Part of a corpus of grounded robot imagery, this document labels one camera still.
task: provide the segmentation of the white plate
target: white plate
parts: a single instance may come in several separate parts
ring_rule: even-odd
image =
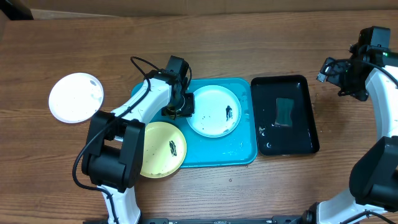
[[[241,119],[241,104],[231,90],[208,85],[195,95],[195,113],[187,118],[193,130],[209,138],[222,137],[232,132]]]
[[[58,120],[78,123],[93,116],[103,99],[104,90],[97,78],[87,73],[73,73],[54,85],[49,107]]]

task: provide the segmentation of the blue placemat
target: blue placemat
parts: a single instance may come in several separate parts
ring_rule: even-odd
[[[200,87],[207,85],[223,86],[238,97],[242,107],[242,116],[238,126],[232,133],[220,138],[203,137],[189,126],[186,118],[177,118],[173,121],[169,117],[162,116],[160,111],[151,122],[168,122],[178,127],[184,134],[187,141],[187,155],[181,168],[245,165],[251,163],[257,156],[257,143],[249,83],[242,78],[198,79],[191,81],[187,92],[193,93]],[[136,85],[131,95],[135,94],[141,86],[142,83]]]

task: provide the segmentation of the yellow plate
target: yellow plate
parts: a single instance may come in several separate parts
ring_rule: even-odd
[[[161,178],[175,172],[187,154],[181,131],[166,122],[153,122],[145,128],[144,160],[141,175]]]

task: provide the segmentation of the black container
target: black container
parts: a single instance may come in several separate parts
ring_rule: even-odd
[[[267,156],[319,151],[307,79],[259,77],[251,82],[257,147]]]

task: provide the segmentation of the teal rectangular object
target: teal rectangular object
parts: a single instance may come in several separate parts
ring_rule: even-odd
[[[220,138],[204,137],[189,126],[186,118],[177,118],[173,121],[167,116],[162,116],[160,111],[151,122],[168,122],[183,133],[187,141],[187,155],[181,168],[246,165],[251,163],[257,156],[257,142],[249,83],[242,78],[197,79],[191,81],[187,92],[193,93],[195,90],[207,85],[223,86],[238,97],[242,116],[233,132]],[[131,92],[131,96],[137,93],[141,86],[142,83],[136,85]]]

